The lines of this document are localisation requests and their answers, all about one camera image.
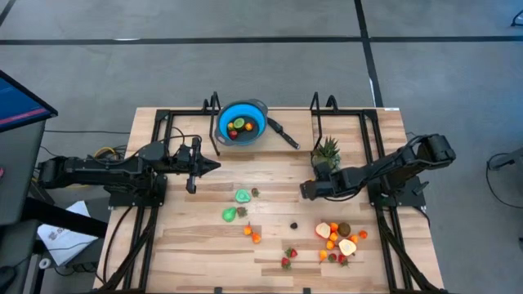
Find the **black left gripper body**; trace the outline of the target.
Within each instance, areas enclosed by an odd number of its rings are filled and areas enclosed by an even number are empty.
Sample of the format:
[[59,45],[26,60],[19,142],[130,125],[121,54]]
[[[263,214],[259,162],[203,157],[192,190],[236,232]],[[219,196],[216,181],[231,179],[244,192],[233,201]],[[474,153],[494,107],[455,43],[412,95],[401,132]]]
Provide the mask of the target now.
[[196,193],[195,178],[200,176],[201,143],[201,137],[193,137],[191,146],[181,144],[177,151],[177,164],[183,173],[189,175],[186,190],[190,194]]

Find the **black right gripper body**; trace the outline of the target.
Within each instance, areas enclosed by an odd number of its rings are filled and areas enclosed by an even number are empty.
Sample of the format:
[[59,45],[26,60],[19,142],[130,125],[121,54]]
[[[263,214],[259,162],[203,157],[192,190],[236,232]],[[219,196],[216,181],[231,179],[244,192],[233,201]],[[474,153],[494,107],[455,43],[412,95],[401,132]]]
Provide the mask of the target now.
[[316,168],[317,195],[349,195],[351,194],[351,168],[331,171],[329,167]]

